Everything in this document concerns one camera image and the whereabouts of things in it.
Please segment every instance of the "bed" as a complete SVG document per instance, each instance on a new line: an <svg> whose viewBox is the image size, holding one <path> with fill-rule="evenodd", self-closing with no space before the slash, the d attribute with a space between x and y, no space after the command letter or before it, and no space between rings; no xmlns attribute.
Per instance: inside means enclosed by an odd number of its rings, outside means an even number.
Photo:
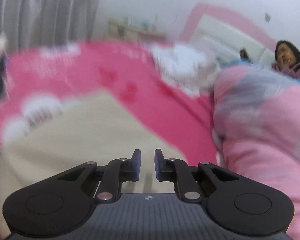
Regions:
<svg viewBox="0 0 300 240"><path fill-rule="evenodd" d="M209 46L222 64L240 59L242 48L254 62L274 60L275 41L219 6L198 4L180 40ZM189 97L170 87L140 44L23 51L9 57L6 85L8 98L0 101L0 236L8 234L1 207L10 193L85 161L105 165L140 148L140 183L124 190L144 193L173 191L172 184L155 182L156 148L190 165L219 161L211 138L213 96Z"/></svg>

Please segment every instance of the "woman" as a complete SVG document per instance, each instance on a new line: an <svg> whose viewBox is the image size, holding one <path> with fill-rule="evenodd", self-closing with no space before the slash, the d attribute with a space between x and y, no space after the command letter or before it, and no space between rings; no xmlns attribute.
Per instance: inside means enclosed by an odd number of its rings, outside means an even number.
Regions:
<svg viewBox="0 0 300 240"><path fill-rule="evenodd" d="M289 41L278 41L274 53L277 63L272 68L296 79L300 79L300 51Z"/></svg>

